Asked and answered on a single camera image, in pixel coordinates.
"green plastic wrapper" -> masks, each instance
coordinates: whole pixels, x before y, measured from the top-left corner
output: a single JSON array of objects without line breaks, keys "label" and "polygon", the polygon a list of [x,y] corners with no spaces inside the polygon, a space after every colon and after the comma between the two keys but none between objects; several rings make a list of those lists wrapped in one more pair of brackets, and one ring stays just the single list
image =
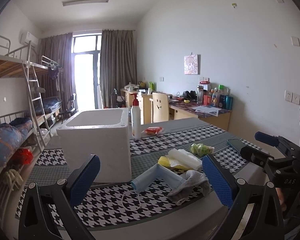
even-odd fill
[{"label": "green plastic wrapper", "polygon": [[190,151],[193,154],[199,155],[199,157],[205,156],[207,154],[212,154],[214,152],[214,147],[204,145],[203,143],[194,143],[190,147]]}]

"canvas painting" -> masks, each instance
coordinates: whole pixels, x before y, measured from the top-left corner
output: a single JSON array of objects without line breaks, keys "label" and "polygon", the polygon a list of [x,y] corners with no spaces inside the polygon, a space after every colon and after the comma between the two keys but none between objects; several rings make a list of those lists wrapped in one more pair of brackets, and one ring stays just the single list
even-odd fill
[{"label": "canvas painting", "polygon": [[198,75],[198,55],[185,56],[185,75]]}]

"ceiling light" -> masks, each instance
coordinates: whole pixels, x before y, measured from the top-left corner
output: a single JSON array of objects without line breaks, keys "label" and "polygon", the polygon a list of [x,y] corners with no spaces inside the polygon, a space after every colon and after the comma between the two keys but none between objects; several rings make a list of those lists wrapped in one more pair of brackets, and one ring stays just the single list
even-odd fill
[{"label": "ceiling light", "polygon": [[75,4],[84,4],[84,3],[108,3],[109,0],[71,0],[62,2],[63,6],[75,5]]}]

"houndstooth tablecloth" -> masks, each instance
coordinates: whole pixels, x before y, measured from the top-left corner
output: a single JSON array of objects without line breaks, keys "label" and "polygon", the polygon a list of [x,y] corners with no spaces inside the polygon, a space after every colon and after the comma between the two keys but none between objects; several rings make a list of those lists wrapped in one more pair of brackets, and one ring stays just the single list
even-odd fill
[{"label": "houndstooth tablecloth", "polygon": [[[232,147],[227,144],[228,139],[237,138],[232,134],[212,125],[167,133],[155,137],[147,137],[130,141],[132,178],[151,168],[157,163],[160,156],[164,156],[172,148],[190,151],[193,143],[204,143],[215,147],[215,158],[220,164],[229,169],[232,174],[237,173],[247,163]],[[242,140],[254,148],[259,147]],[[26,185],[36,182],[39,186],[54,184],[60,178],[67,178],[70,170],[66,165],[62,149],[44,150],[38,158]],[[125,210],[119,203],[125,191],[133,190],[130,183],[123,184],[93,184],[87,192],[81,205],[75,211],[89,230],[105,230],[142,223],[150,219],[167,215],[181,209],[198,199],[202,194],[195,188],[188,200],[181,206],[171,202],[166,195],[170,188],[160,179],[157,179],[146,191],[140,193],[141,209],[136,212]],[[24,188],[18,203],[16,218],[20,217]],[[124,200],[128,208],[138,206],[134,193],[128,194]],[[51,214],[59,229],[63,229],[62,221],[54,205],[49,205]]]}]

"gray curtain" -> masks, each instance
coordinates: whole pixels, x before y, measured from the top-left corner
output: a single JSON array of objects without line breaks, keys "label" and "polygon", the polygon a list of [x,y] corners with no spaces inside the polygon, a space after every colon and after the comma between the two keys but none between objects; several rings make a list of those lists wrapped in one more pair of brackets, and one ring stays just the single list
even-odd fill
[{"label": "gray curtain", "polygon": [[137,83],[137,64],[132,31],[102,32],[100,89],[103,107],[110,105],[113,89]]},{"label": "gray curtain", "polygon": [[[59,62],[60,67],[62,67],[59,71],[62,109],[67,108],[68,99],[74,91],[74,67],[72,66],[71,45],[72,33],[66,33],[41,39],[39,49],[39,61],[41,61],[41,56],[44,55]],[[45,93],[41,94],[43,98],[58,96],[56,81],[51,79],[48,74],[39,76],[38,80],[40,87],[46,90]]]}]

